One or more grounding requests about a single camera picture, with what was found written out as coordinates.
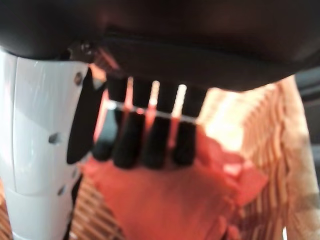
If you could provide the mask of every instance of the white plastic panel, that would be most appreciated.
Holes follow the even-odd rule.
[[[15,240],[62,240],[70,220],[71,195],[25,196],[4,188]]]
[[[18,58],[13,115],[16,191],[23,195],[57,192],[70,181],[67,148],[81,87],[74,83],[87,64]],[[59,134],[56,144],[49,137]]]
[[[7,188],[16,189],[13,160],[13,114],[17,57],[0,51],[0,175]]]

